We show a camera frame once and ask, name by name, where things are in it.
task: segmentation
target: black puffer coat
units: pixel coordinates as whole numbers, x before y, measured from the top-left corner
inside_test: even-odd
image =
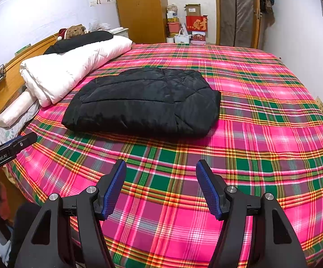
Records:
[[[73,131],[200,137],[219,111],[220,93],[201,73],[145,67],[93,79],[74,96],[62,124]]]

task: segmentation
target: folded white quilt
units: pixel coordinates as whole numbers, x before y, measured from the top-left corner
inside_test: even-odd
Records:
[[[24,60],[20,73],[26,87],[42,107],[56,104],[91,71],[131,49],[132,41],[114,36],[66,53],[46,54]]]

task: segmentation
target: wooden wardrobe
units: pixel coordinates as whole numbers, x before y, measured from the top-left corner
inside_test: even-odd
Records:
[[[121,26],[137,44],[166,42],[167,0],[117,0]]]

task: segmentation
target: person's leg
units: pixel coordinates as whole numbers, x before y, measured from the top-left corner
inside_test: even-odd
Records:
[[[41,207],[36,204],[25,203],[17,210],[8,268],[13,268],[15,266],[22,243],[40,209]]]

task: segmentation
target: white gift bag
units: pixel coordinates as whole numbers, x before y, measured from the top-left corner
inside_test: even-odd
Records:
[[[178,35],[175,35],[175,43],[189,44],[190,36],[185,34],[184,30],[181,28]]]

